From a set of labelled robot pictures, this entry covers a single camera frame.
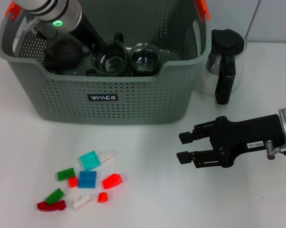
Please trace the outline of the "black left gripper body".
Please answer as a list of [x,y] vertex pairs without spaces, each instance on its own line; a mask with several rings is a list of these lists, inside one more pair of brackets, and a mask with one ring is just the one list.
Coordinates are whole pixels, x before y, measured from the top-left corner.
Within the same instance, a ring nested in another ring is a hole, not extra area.
[[92,52],[99,52],[106,46],[106,42],[101,38],[85,15],[82,15],[81,21],[70,34]]

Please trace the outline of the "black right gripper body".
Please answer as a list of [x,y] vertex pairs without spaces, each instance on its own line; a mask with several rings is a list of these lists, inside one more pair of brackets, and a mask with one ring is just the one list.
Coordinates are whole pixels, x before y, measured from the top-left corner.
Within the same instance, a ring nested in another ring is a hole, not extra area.
[[211,159],[217,166],[229,168],[235,159],[248,152],[265,149],[265,146],[253,148],[248,143],[271,141],[274,147],[285,144],[284,132],[277,114],[232,122],[222,116],[214,120],[210,133],[213,147]]

